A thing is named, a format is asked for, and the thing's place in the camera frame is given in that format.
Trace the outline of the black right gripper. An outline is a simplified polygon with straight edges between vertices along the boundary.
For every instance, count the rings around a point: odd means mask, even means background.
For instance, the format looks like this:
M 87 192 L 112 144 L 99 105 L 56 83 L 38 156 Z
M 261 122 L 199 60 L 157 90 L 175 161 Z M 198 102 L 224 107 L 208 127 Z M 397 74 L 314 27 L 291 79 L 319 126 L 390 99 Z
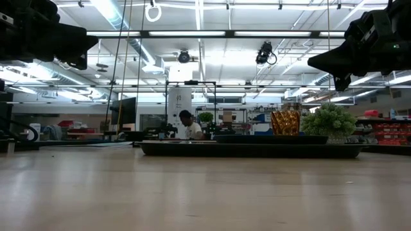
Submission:
M 308 65 L 332 74 L 335 90 L 342 92 L 351 83 L 359 44 L 355 36 L 348 35 L 339 47 L 309 58 Z

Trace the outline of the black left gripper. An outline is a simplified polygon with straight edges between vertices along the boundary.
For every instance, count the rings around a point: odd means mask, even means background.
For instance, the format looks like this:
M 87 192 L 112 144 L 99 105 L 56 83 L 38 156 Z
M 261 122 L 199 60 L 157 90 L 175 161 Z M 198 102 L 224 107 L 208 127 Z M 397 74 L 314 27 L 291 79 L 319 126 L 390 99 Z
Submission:
M 84 28 L 58 24 L 40 39 L 38 59 L 57 59 L 78 70 L 87 68 L 87 51 L 98 43 L 98 37 L 88 35 Z

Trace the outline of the amber ribbed cup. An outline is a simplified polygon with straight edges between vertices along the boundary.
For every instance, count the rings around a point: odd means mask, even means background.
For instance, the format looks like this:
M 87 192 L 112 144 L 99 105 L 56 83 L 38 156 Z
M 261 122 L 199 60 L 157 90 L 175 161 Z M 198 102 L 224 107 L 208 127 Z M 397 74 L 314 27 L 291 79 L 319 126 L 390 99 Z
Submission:
M 274 135 L 299 135 L 301 114 L 294 110 L 270 113 Z

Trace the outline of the black rectangular tray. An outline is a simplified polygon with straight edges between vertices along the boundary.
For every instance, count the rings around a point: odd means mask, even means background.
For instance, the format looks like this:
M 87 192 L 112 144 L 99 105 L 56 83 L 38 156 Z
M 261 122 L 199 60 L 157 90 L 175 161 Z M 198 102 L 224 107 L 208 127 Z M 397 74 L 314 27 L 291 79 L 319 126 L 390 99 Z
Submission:
M 161 157 L 222 158 L 356 158 L 359 144 L 218 144 L 140 142 L 143 153 Z

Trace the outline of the green artificial plant ball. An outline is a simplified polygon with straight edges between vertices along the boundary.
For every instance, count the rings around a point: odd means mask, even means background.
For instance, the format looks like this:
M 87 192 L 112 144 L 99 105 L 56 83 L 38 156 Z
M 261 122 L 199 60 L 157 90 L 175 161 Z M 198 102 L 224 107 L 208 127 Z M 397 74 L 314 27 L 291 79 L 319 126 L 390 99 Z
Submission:
M 301 119 L 301 131 L 306 135 L 327 136 L 328 144 L 344 144 L 355 131 L 356 119 L 344 107 L 324 103 Z

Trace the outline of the black overhead light beam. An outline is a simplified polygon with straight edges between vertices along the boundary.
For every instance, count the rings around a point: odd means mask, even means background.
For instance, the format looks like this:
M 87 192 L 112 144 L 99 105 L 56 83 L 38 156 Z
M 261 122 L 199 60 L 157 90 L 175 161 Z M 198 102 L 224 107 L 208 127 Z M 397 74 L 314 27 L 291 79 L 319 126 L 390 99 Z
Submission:
M 88 31 L 90 36 L 101 39 L 159 39 L 159 38 L 194 38 L 194 39 L 233 39 L 233 38 L 268 38 L 268 39 L 341 39 L 344 31 L 317 30 L 185 30 L 185 31 Z

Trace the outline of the black computer monitor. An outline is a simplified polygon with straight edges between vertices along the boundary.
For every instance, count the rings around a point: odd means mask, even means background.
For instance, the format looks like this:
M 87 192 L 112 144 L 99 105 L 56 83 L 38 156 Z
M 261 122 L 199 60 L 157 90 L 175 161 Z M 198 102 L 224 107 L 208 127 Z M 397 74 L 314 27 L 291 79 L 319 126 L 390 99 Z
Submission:
M 136 121 L 136 98 L 113 101 L 109 107 L 111 124 L 133 124 Z

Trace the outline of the shelf with red bins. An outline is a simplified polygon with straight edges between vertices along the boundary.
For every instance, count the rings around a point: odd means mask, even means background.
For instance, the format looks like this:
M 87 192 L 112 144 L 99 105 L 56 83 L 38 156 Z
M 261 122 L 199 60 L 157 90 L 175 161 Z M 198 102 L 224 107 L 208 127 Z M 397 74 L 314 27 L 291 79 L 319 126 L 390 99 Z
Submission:
M 411 114 L 394 109 L 384 115 L 377 110 L 366 110 L 357 118 L 355 135 L 370 144 L 411 146 Z

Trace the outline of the white container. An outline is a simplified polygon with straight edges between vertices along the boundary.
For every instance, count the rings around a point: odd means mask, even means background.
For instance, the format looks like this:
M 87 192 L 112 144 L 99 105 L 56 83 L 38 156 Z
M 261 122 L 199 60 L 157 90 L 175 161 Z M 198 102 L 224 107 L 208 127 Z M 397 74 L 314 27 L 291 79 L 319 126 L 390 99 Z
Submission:
M 39 141 L 41 129 L 40 123 L 30 123 L 29 127 L 30 128 L 28 129 L 28 140 L 33 142 Z

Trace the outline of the black equipment block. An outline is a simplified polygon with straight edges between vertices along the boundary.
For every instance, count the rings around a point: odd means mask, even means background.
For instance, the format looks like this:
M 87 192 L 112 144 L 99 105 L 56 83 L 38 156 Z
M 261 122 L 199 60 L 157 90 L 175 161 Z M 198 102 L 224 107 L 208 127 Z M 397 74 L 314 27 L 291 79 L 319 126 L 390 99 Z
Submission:
M 10 122 L 13 105 L 9 104 L 13 100 L 13 94 L 5 90 L 5 82 L 0 80 L 0 140 L 10 138 Z

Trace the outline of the small green background plant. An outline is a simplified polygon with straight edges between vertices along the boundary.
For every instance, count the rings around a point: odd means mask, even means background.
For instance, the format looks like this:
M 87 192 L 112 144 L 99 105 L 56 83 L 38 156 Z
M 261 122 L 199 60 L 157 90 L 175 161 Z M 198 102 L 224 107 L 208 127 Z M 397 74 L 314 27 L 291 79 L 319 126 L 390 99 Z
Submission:
M 214 121 L 214 115 L 210 112 L 202 112 L 198 115 L 198 118 L 201 123 L 212 123 Z

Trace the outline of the person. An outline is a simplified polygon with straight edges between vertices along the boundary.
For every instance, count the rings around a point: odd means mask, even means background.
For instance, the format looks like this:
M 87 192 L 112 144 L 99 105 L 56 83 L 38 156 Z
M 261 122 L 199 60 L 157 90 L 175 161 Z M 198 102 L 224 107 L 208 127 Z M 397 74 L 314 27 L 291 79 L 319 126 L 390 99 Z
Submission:
M 193 120 L 192 114 L 188 110 L 179 113 L 181 123 L 186 127 L 185 136 L 187 140 L 202 140 L 204 134 L 201 126 Z

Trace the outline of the silver ventilation duct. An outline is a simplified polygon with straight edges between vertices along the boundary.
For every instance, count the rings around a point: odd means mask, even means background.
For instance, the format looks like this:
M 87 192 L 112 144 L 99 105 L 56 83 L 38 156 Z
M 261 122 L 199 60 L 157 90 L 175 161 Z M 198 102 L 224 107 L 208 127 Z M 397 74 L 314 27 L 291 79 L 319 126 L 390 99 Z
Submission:
M 90 0 L 91 4 L 102 14 L 109 24 L 118 31 L 130 29 L 125 12 L 121 11 L 116 0 Z M 153 65 L 156 59 L 148 52 L 137 38 L 127 38 L 128 44 L 137 52 L 146 65 Z

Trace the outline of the black metal table frame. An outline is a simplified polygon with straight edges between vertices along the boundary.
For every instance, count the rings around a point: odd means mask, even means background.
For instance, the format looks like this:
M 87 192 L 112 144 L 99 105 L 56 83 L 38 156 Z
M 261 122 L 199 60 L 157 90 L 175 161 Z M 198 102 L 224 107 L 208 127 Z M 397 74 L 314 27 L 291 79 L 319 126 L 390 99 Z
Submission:
M 0 153 L 6 153 L 9 149 L 13 151 L 34 151 L 39 150 L 41 147 L 49 146 L 73 146 L 73 147 L 98 147 L 98 148 L 108 148 L 108 147 L 131 147 L 140 148 L 138 145 L 140 142 L 105 142 L 105 141 L 40 141 L 40 142 L 18 142 L 11 140 L 0 141 Z M 360 144 L 365 147 L 361 152 L 366 153 L 381 153 L 389 155 L 404 155 L 411 156 L 411 146 L 391 146 L 391 145 L 379 145 L 379 144 Z

